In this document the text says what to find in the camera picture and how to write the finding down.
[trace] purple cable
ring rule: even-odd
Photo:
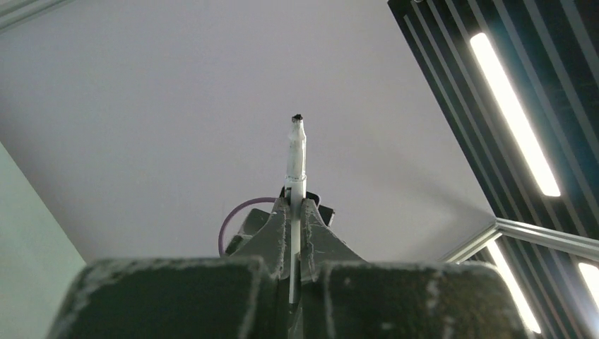
[[[255,205],[257,203],[274,203],[275,201],[277,201],[277,198],[255,198],[242,203],[236,208],[233,208],[231,213],[229,213],[229,215],[227,215],[225,218],[225,221],[223,221],[223,225],[220,226],[220,232],[218,233],[218,254],[220,254],[220,256],[225,254],[225,240],[223,239],[225,236],[225,229],[227,228],[229,221],[233,219],[237,212],[241,211],[247,206]]]

